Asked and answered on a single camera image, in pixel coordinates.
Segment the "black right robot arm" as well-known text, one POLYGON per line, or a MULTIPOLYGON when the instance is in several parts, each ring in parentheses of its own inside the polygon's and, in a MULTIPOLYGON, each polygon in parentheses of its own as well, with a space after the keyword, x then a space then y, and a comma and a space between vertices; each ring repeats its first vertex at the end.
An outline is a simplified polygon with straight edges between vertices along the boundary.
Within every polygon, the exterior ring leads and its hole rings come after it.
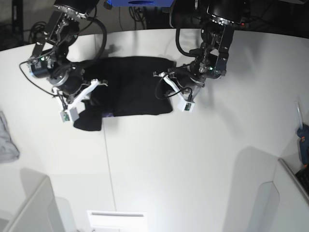
POLYGON ((58 98, 63 112, 86 100, 91 92, 104 83, 100 77, 101 56, 107 43, 107 29, 97 19, 97 0, 57 0, 56 10, 47 22, 42 36, 37 39, 26 65, 29 73, 37 79, 46 79, 52 86, 46 94, 58 98), (81 20, 96 24, 102 32, 102 42, 95 56, 89 60, 71 61, 67 58, 69 47, 83 30, 81 20))

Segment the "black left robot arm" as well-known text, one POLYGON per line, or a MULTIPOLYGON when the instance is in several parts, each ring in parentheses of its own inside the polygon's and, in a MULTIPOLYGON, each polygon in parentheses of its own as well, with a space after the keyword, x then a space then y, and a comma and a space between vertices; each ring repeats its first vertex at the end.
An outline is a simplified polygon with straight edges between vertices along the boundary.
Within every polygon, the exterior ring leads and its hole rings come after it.
POLYGON ((241 24, 247 4, 244 0, 175 0, 170 7, 169 22, 176 29, 178 51, 189 58, 189 64, 168 69, 160 74, 155 87, 159 100, 177 94, 191 101, 207 79, 226 74, 229 49, 236 26, 241 24), (180 43, 181 30, 200 29, 201 45, 184 51, 180 43))

